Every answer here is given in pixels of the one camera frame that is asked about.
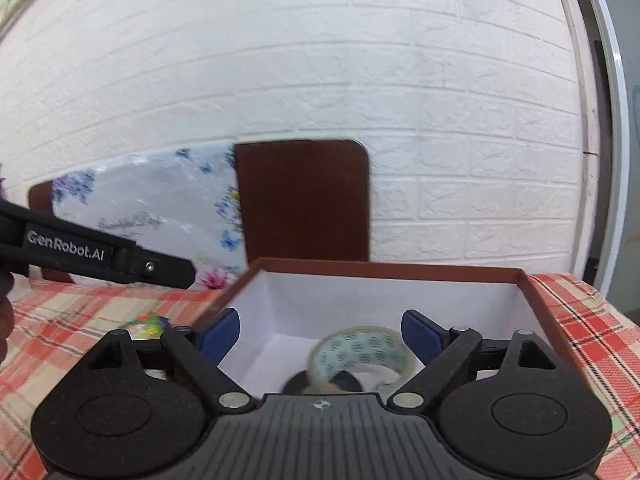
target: silver screw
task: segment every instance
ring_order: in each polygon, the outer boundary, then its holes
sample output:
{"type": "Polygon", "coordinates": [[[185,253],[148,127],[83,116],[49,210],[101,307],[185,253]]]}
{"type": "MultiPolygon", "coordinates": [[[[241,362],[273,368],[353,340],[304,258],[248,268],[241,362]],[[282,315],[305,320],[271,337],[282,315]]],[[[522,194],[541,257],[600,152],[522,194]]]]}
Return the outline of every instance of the silver screw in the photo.
{"type": "Polygon", "coordinates": [[[229,392],[227,394],[220,395],[218,402],[225,408],[236,410],[249,403],[249,396],[242,392],[229,392]]]}
{"type": "Polygon", "coordinates": [[[417,408],[424,402],[424,398],[413,392],[403,392],[393,397],[394,404],[400,408],[417,408]]]}

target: finger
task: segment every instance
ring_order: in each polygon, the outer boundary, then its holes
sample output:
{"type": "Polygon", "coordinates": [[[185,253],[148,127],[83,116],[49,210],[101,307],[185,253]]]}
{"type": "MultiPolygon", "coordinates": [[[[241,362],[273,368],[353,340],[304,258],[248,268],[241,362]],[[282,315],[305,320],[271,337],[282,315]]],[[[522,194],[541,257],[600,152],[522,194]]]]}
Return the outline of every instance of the finger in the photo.
{"type": "Polygon", "coordinates": [[[14,330],[14,322],[14,310],[9,300],[4,298],[0,301],[0,340],[9,337],[9,334],[14,330]]]}
{"type": "Polygon", "coordinates": [[[5,339],[0,339],[0,363],[4,361],[7,352],[7,344],[5,339]]]}
{"type": "Polygon", "coordinates": [[[6,298],[12,288],[14,288],[14,276],[8,270],[0,269],[0,298],[6,298]]]}

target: wall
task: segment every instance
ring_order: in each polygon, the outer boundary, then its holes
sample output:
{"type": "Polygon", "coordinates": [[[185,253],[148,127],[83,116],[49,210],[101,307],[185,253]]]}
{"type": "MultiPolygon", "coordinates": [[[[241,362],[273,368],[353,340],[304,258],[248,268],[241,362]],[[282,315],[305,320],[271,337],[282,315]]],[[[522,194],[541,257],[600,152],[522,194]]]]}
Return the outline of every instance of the wall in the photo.
{"type": "Polygon", "coordinates": [[[354,137],[380,260],[567,270],[578,113],[560,0],[37,0],[0,44],[14,200],[135,150],[354,137]]]}

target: plaid tablecloth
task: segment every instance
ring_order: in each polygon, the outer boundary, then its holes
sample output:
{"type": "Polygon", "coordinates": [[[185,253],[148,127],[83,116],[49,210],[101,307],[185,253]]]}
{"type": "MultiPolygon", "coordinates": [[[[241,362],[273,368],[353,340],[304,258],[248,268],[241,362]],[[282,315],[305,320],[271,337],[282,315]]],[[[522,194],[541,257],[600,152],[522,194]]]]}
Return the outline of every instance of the plaid tablecloth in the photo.
{"type": "MultiPolygon", "coordinates": [[[[640,471],[640,329],[602,295],[568,274],[531,277],[607,406],[614,434],[598,475],[628,480],[640,471]]],[[[86,289],[33,282],[15,305],[10,353],[0,365],[0,480],[39,480],[44,468],[30,436],[38,403],[108,330],[144,312],[189,324],[216,292],[86,289]]]]}

